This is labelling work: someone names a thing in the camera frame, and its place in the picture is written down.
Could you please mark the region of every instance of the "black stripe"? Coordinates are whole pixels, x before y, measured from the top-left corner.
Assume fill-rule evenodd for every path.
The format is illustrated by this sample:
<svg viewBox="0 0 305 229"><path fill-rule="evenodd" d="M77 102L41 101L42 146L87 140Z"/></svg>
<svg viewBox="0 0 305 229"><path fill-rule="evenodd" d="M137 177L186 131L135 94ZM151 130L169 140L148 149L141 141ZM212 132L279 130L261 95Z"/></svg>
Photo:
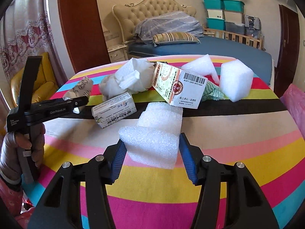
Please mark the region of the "black stripe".
<svg viewBox="0 0 305 229"><path fill-rule="evenodd" d="M145 111L148 102L136 103L137 112L126 119L138 119ZM81 113L66 115L63 118L93 119L91 108L86 106ZM238 102L230 100L207 100L201 102L198 109L183 108L183 117L219 116L219 115L249 115L263 114L287 110L279 99L245 99Z"/></svg>

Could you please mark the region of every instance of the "metal screw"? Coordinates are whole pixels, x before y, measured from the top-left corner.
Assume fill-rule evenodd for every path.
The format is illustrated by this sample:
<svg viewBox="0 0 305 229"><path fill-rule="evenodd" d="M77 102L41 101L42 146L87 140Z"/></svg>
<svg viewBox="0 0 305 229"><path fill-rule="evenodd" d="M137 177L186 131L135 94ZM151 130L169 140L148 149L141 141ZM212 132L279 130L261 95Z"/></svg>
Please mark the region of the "metal screw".
<svg viewBox="0 0 305 229"><path fill-rule="evenodd" d="M68 168L70 166L70 162L64 162L63 163L63 168Z"/></svg>
<svg viewBox="0 0 305 229"><path fill-rule="evenodd" d="M210 162L212 159L211 159L210 156L204 156L204 157L202 158L202 160L205 161L205 162Z"/></svg>
<svg viewBox="0 0 305 229"><path fill-rule="evenodd" d="M245 166L245 164L242 162L238 162L236 165L238 168L241 168L241 169L244 168L244 166Z"/></svg>
<svg viewBox="0 0 305 229"><path fill-rule="evenodd" d="M103 160L104 160L104 156L103 155L96 156L96 161L97 162L100 162L100 161L103 161Z"/></svg>

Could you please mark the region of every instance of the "checkered bag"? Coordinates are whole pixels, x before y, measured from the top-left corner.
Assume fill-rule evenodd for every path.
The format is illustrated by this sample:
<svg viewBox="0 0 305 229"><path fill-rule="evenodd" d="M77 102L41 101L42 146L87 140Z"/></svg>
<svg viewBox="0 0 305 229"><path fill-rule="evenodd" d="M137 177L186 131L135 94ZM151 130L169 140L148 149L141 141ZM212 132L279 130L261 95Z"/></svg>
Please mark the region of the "checkered bag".
<svg viewBox="0 0 305 229"><path fill-rule="evenodd" d="M256 30L262 30L262 23L260 18L251 15L244 15L245 27L254 28Z"/></svg>

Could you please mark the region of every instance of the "brown wooden door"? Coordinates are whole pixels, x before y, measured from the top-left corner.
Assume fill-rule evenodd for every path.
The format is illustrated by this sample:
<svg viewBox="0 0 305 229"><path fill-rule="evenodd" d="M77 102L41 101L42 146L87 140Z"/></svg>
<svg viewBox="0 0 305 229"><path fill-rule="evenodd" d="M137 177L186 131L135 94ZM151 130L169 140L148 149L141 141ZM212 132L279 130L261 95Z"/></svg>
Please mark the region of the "brown wooden door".
<svg viewBox="0 0 305 229"><path fill-rule="evenodd" d="M74 71L110 63L96 0L58 0L59 18Z"/></svg>
<svg viewBox="0 0 305 229"><path fill-rule="evenodd" d="M281 47L275 73L274 92L281 97L293 82L299 58L300 27L298 13L280 5Z"/></svg>

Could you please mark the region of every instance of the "green cloth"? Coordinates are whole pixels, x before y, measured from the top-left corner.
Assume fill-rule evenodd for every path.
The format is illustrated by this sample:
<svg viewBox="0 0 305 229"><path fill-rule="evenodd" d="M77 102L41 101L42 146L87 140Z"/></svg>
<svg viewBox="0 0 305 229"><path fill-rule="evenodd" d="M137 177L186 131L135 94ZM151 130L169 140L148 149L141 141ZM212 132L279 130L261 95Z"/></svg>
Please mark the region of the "green cloth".
<svg viewBox="0 0 305 229"><path fill-rule="evenodd" d="M208 81L206 83L206 87L204 89L201 101L205 100L224 100L225 95L220 91L220 88L212 83L211 81Z"/></svg>

